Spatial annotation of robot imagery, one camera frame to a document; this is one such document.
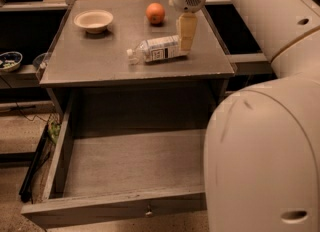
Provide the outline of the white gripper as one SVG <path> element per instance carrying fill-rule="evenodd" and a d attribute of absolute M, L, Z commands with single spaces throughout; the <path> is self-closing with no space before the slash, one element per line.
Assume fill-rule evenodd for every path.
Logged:
<path fill-rule="evenodd" d="M 197 17 L 194 13 L 199 11 L 205 2 L 206 0 L 169 0 L 169 4 L 182 13 L 176 21 L 181 51 L 191 50 L 197 27 Z"/>

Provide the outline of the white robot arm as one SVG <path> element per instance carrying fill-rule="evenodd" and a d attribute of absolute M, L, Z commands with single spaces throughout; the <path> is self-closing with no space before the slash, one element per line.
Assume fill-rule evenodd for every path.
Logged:
<path fill-rule="evenodd" d="M 320 13 L 312 0 L 230 0 L 275 79 L 215 109 L 204 143 L 210 232 L 320 232 Z"/>

